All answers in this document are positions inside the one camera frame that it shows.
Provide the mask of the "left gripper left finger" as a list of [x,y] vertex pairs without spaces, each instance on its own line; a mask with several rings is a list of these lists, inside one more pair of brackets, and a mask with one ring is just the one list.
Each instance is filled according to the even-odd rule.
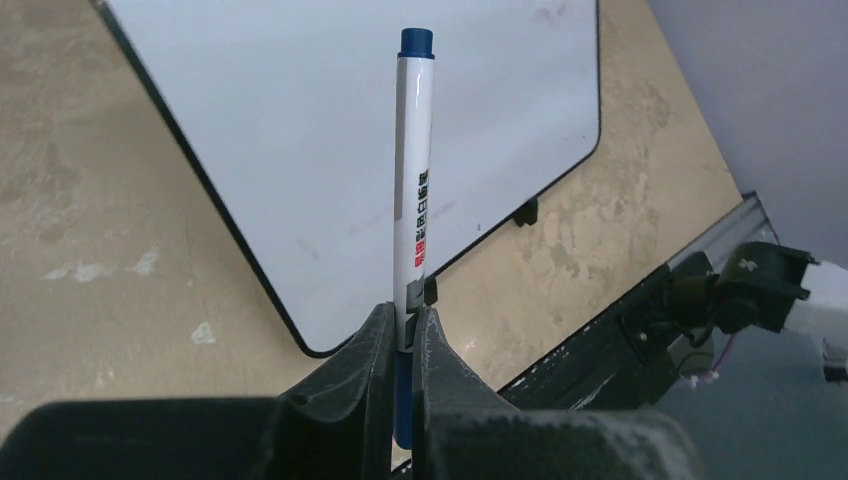
[[387,479],[391,473],[394,308],[374,307],[354,336],[279,397],[281,479]]

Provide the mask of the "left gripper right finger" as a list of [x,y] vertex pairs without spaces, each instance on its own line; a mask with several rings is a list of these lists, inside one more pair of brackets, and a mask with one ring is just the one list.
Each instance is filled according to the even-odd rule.
[[413,349],[416,479],[519,479],[514,421],[520,410],[449,345],[436,309],[421,312]]

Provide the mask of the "white whiteboard black frame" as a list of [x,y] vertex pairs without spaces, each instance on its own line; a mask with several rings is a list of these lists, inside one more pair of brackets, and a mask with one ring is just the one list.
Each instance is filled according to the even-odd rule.
[[596,1],[99,1],[264,289],[321,358],[392,295],[401,32],[434,34],[426,270],[600,139]]

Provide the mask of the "white marker pen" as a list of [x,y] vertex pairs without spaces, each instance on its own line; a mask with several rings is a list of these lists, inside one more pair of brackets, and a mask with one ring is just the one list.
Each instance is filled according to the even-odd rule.
[[425,305],[434,74],[433,32],[403,29],[396,70],[392,303],[398,351],[394,440],[404,450],[412,448],[412,349]]

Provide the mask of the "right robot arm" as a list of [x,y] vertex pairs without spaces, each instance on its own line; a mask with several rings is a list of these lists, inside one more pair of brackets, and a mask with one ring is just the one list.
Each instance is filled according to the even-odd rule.
[[728,336],[714,363],[680,376],[696,386],[719,377],[735,336],[748,327],[773,333],[791,331],[822,341],[827,382],[847,381],[847,269],[811,253],[752,241],[739,245],[723,269],[673,279],[665,290],[668,318],[698,349],[715,329]]

